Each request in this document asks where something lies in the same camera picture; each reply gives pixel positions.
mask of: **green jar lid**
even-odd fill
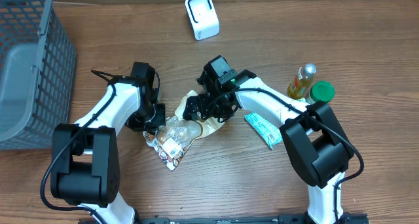
[[[311,88],[310,97],[313,101],[317,102],[319,100],[329,103],[335,96],[335,89],[332,84],[327,81],[320,81]]]

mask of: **teal package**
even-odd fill
[[[257,113],[245,115],[244,119],[257,131],[257,133],[259,133],[259,135],[261,135],[270,149],[282,141],[280,129],[276,128],[272,123],[268,122]]]

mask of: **table top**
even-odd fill
[[[419,217],[419,2],[306,1],[217,3],[220,33],[194,40],[183,4],[56,7],[78,53],[71,122],[103,96],[91,69],[129,75],[133,62],[160,74],[172,115],[195,78],[219,54],[286,93],[300,66],[318,65],[333,84],[330,103],[365,171],[343,184],[342,206],[371,223]],[[169,171],[139,132],[118,136],[120,193],[141,217],[245,217],[303,213],[306,184],[283,143],[271,151],[238,112],[192,144]],[[50,149],[0,152],[0,223],[76,223],[83,212],[56,212],[39,198]],[[358,169],[350,161],[351,174]],[[48,199],[65,205],[62,200]]]

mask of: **blue basket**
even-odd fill
[[[51,146],[69,121],[76,64],[52,0],[0,0],[0,149]]]

